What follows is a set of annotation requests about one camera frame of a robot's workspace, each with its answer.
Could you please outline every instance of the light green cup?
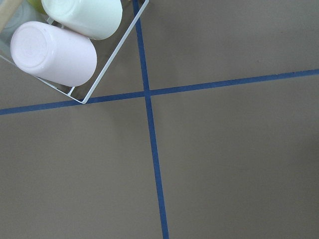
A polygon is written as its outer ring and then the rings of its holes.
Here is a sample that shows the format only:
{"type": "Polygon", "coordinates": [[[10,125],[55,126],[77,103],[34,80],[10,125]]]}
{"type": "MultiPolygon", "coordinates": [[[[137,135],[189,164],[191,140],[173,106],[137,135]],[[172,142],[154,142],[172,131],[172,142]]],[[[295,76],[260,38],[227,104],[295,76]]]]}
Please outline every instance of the light green cup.
{"type": "Polygon", "coordinates": [[[42,3],[41,3],[41,0],[27,0],[33,7],[35,10],[37,10],[39,13],[42,13],[42,14],[46,14],[44,9],[43,9],[43,6],[42,6],[42,3]]]}

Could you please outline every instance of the white cup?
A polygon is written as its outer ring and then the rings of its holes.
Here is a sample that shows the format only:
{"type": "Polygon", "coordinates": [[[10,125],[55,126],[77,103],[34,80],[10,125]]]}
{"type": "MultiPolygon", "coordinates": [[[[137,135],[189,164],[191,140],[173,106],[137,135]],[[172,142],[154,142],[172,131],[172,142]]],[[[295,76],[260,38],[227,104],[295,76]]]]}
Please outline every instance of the white cup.
{"type": "Polygon", "coordinates": [[[121,0],[42,0],[55,21],[95,40],[110,37],[122,19],[121,0]]]}
{"type": "Polygon", "coordinates": [[[6,56],[10,56],[10,42],[14,31],[28,21],[42,21],[42,16],[27,2],[23,1],[5,28],[0,33],[0,49],[6,56]]]}
{"type": "Polygon", "coordinates": [[[97,64],[89,38],[36,21],[27,22],[15,31],[11,55],[24,72],[72,87],[87,82],[97,64]]]}

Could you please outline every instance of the plastic cup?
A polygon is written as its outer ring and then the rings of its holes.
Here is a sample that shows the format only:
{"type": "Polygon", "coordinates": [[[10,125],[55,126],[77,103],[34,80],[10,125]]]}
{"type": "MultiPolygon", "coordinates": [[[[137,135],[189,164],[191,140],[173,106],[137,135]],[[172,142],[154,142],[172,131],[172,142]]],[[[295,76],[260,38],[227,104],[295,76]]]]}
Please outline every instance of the plastic cup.
{"type": "Polygon", "coordinates": [[[95,40],[110,37],[122,19],[121,0],[42,0],[55,21],[95,40]]]}
{"type": "Polygon", "coordinates": [[[71,87],[87,82],[97,64],[89,38],[36,21],[15,31],[11,55],[22,71],[71,87]]]}

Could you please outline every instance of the blue tape line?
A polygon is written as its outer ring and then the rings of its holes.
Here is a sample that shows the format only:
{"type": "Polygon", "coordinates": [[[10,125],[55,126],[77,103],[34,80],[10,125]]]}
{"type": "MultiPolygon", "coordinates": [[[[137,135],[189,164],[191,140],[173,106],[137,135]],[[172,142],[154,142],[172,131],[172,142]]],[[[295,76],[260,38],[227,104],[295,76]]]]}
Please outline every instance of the blue tape line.
{"type": "MultiPolygon", "coordinates": [[[[133,0],[133,8],[134,8],[134,14],[136,15],[139,11],[138,0],[133,0]]],[[[157,190],[158,202],[159,202],[159,216],[160,216],[161,230],[162,230],[163,239],[169,239],[165,202],[164,202],[164,193],[163,193],[163,187],[162,187],[161,175],[160,175],[159,152],[158,152],[158,146],[157,146],[157,140],[156,140],[150,84],[149,84],[149,77],[148,77],[145,49],[144,49],[144,42],[143,42],[143,35],[142,35],[142,26],[141,26],[140,19],[136,23],[136,33],[137,33],[139,53],[140,53],[143,87],[145,92],[145,103],[146,103],[146,111],[147,111],[148,125],[149,125],[149,132],[150,132],[153,166],[154,166],[154,173],[155,173],[155,183],[156,183],[156,190],[157,190]]]]}
{"type": "MultiPolygon", "coordinates": [[[[248,84],[248,83],[254,83],[254,82],[282,80],[282,79],[288,79],[288,78],[314,76],[314,75],[319,75],[319,69],[282,73],[278,75],[257,76],[257,77],[234,79],[234,80],[227,80],[227,81],[217,81],[217,82],[188,85],[188,86],[178,86],[178,87],[164,88],[164,89],[158,89],[158,90],[150,90],[150,95],[151,96],[165,95],[165,94],[172,94],[172,93],[179,93],[179,92],[186,92],[186,91],[196,91],[196,90],[203,90],[203,89],[210,89],[210,88],[217,88],[217,87],[234,86],[234,85],[242,85],[242,84],[248,84]]],[[[144,92],[142,91],[111,95],[111,96],[101,96],[101,97],[90,98],[87,104],[133,99],[133,98],[143,97],[143,96],[144,96],[144,92]]],[[[47,103],[47,104],[40,104],[40,105],[33,105],[33,106],[1,109],[0,116],[29,112],[29,111],[49,110],[54,108],[77,106],[77,105],[81,105],[81,104],[76,101],[62,101],[62,102],[47,103]]]]}
{"type": "Polygon", "coordinates": [[[172,94],[172,93],[178,93],[178,92],[196,91],[196,90],[211,89],[211,88],[218,88],[218,87],[225,87],[225,86],[242,85],[242,84],[248,84],[248,83],[254,83],[254,82],[282,80],[287,78],[313,76],[313,75],[319,75],[319,69],[151,90],[151,95],[152,96],[165,95],[165,94],[172,94]]]}
{"type": "MultiPolygon", "coordinates": [[[[124,100],[124,99],[132,99],[143,97],[144,92],[133,92],[133,93],[125,93],[125,94],[118,94],[112,96],[101,96],[101,97],[94,97],[90,98],[87,104],[94,104],[94,103],[101,103],[107,101],[117,101],[117,100],[124,100]]],[[[55,109],[55,108],[62,108],[68,106],[78,106],[81,103],[77,101],[62,101],[62,102],[54,102],[54,103],[47,103],[47,104],[40,104],[40,105],[33,105],[33,106],[23,106],[23,107],[15,107],[15,108],[8,108],[0,110],[1,115],[10,115],[16,113],[23,113],[23,112],[31,112],[31,111],[41,111],[41,110],[48,110],[48,109],[55,109]]]]}

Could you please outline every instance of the wooden stick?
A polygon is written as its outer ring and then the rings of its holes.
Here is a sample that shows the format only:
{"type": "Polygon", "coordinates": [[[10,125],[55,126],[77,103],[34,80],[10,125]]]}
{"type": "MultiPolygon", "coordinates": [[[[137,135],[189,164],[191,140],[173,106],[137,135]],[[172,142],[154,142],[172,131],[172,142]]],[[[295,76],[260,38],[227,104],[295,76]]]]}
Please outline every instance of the wooden stick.
{"type": "Polygon", "coordinates": [[[0,32],[4,29],[22,2],[23,0],[4,0],[0,4],[0,32]]]}

